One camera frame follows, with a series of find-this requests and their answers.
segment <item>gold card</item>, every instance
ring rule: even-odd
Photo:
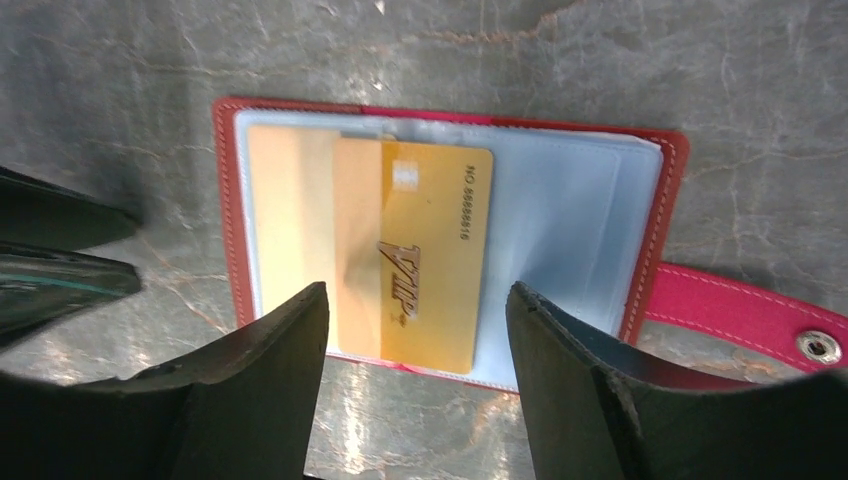
[[[336,140],[343,352],[471,371],[492,168],[485,149]]]
[[[255,125],[247,131],[262,311],[317,281],[336,296],[333,148],[337,130]],[[328,345],[337,344],[330,309]]]

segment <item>gray marble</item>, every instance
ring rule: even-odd
[[[0,356],[72,383],[234,328],[210,104],[242,94],[675,128],[665,249],[848,313],[848,2],[2,0],[0,162],[143,214],[97,253],[146,289]],[[649,325],[641,345],[797,372]],[[329,361],[308,458],[329,479],[527,479],[514,396]]]

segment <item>card slot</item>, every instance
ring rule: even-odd
[[[257,246],[257,231],[254,222],[255,207],[253,205],[253,177],[250,173],[250,154],[245,143],[236,148],[236,158],[238,161],[239,188],[242,196],[242,213],[244,216],[244,232],[247,237],[246,244],[248,249],[247,265],[250,284],[253,286],[262,285],[260,281],[259,259],[256,252],[259,250]],[[251,301],[253,303],[253,311],[257,312],[257,317],[264,315],[262,308],[262,289],[251,288]]]
[[[514,385],[511,358],[504,353],[509,347],[503,299],[516,280],[529,280],[561,307],[579,311],[608,332],[620,323],[661,168],[657,146],[626,136],[248,110],[236,116],[239,152],[247,128],[263,124],[330,128],[366,138],[389,134],[400,141],[492,151],[495,169],[477,348],[471,374],[461,378]],[[241,155],[239,160],[249,162]],[[249,192],[249,185],[243,191]],[[245,213],[250,224],[252,213],[248,208]],[[250,238],[248,246],[255,252]]]

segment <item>card holder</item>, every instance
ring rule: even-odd
[[[247,108],[251,105],[258,108]],[[276,105],[283,109],[272,109]],[[303,111],[310,109],[323,111]],[[493,123],[508,121],[379,109],[372,109],[377,115],[367,115],[363,114],[366,109],[254,99],[223,99],[217,104],[225,237],[231,252],[230,273],[240,323],[261,316],[291,293],[286,289],[269,290],[263,285],[260,272],[271,267],[264,256],[259,262],[258,251],[262,249],[259,242],[264,229],[269,228],[267,215],[292,215],[287,210],[292,202],[283,197],[285,192],[298,188],[295,183],[304,185],[300,180],[304,177],[298,176],[302,172],[290,172],[257,178],[251,171],[255,156],[248,138],[251,131],[277,128],[310,131],[312,135],[323,131],[328,140],[390,137],[405,142],[483,148],[494,157],[471,372],[453,375],[373,358],[354,357],[356,360],[514,390],[513,367],[506,354],[509,345],[503,299],[517,280],[532,285],[565,310],[607,333],[622,335],[625,330],[633,331],[634,323],[641,320],[637,318],[638,311],[644,310],[638,298],[646,293],[646,277],[653,274],[667,228],[667,216],[658,215],[657,207],[661,212],[670,208],[681,163],[685,160],[685,141],[677,145],[669,143],[674,134],[667,132],[662,137],[665,142],[660,142],[650,139],[659,138],[655,136],[662,135],[661,132],[575,133],[562,130],[565,124],[559,128],[493,127]],[[406,115],[418,118],[404,118]],[[489,125],[463,123],[463,120]],[[575,127],[572,130],[579,130],[580,126]],[[329,143],[324,142],[321,151],[329,151]],[[668,168],[669,146],[681,150],[672,153],[683,154],[674,158],[677,173]],[[326,155],[307,157],[309,160],[305,162],[314,168],[311,173],[321,178],[316,172],[324,167],[315,163],[323,165]],[[230,172],[237,172],[237,178]],[[288,180],[274,182],[272,178]],[[274,188],[279,197],[272,201],[276,207],[257,207],[257,193],[260,201],[266,201],[267,195],[261,192]],[[280,246],[278,250],[291,254],[303,248]],[[322,277],[312,280],[333,278],[328,269],[322,268],[310,267],[310,272]],[[639,278],[641,291],[637,285]],[[338,338],[332,335],[328,354],[350,358],[342,349],[334,349]]]

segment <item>red leather strap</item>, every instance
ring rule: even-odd
[[[824,332],[848,346],[848,318],[744,283],[663,263],[646,317],[722,338],[805,372],[823,365],[796,345],[805,331]],[[848,366],[848,355],[830,366]]]

